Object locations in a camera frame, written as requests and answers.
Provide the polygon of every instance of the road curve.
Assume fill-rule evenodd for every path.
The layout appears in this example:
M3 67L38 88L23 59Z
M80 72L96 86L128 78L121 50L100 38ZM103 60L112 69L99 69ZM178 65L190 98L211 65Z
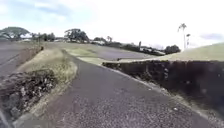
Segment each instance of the road curve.
M77 77L41 117L19 128L213 128L197 113L126 76L74 58Z

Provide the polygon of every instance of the stone wall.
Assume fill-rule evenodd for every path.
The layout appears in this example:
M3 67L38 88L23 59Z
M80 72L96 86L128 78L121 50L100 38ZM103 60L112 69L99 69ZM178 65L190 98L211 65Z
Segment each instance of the stone wall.
M16 73L2 77L0 104L7 120L14 121L29 111L56 84L57 80L51 70Z
M103 63L132 77L154 82L171 93L224 115L224 62L142 61Z

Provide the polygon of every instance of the grassy mound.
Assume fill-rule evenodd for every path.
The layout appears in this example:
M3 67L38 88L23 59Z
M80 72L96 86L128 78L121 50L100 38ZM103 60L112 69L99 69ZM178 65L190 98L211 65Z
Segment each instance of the grassy mound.
M224 61L224 43L214 44L184 52L154 58L153 60L219 60Z
M52 92L43 97L40 102L31 109L36 116L44 113L44 107L49 101L61 95L68 87L68 83L75 77L77 66L67 54L60 49L48 49L37 54L32 60L18 68L18 72L31 72L36 70L52 70L58 84Z
M32 60L18 68L18 72L30 72L50 69L55 73L60 84L69 82L74 77L76 66L65 51L59 49L44 50Z

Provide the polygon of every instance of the sky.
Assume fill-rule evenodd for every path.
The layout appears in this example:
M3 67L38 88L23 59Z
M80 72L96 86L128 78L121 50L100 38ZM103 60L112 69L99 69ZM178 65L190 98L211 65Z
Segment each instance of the sky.
M123 43L189 48L224 41L223 0L0 0L0 29L19 26L64 36L80 28L90 38L111 36Z

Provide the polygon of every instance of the white sky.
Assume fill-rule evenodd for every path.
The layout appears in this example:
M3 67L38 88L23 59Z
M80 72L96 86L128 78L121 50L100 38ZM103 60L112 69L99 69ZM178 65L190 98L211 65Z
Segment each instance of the white sky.
M18 12L7 0L0 0L0 14ZM27 19L0 19L0 28L21 26L33 32L54 32L63 36L69 28L81 28L90 38L111 36L114 40L144 45L173 45L183 48L183 35L177 32L181 23L191 34L190 46L222 42L224 38L202 38L202 35L224 35L223 0L16 0L34 8L70 9L67 15L41 13L40 22Z

